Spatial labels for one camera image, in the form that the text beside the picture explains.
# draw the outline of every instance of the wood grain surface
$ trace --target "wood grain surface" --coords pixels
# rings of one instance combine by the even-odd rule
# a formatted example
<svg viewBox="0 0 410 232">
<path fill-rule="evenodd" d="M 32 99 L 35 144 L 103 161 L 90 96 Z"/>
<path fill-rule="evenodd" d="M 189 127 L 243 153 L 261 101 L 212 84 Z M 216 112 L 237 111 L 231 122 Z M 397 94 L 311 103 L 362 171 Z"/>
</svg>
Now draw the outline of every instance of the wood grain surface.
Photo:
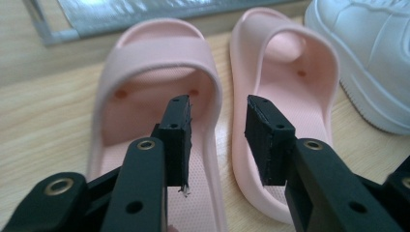
<svg viewBox="0 0 410 232">
<path fill-rule="evenodd" d="M 301 6 L 306 3 L 274 8 L 302 23 Z M 204 32 L 222 83 L 223 106 L 216 133 L 227 222 L 230 231 L 294 231 L 291 225 L 253 208 L 241 194 L 232 172 L 233 89 L 228 44 L 229 30 L 240 15 L 219 15 L 226 18 L 224 26 L 217 17 L 190 20 Z M 104 59 L 121 34 L 44 47 L 21 1 L 3 1 L 0 21 L 2 228 L 38 181 L 62 171 L 85 173 L 97 83 Z M 410 155 L 410 136 L 372 127 L 341 88 L 332 126 L 334 147 L 340 157 L 352 171 L 377 183 L 382 183 Z"/>
</svg>

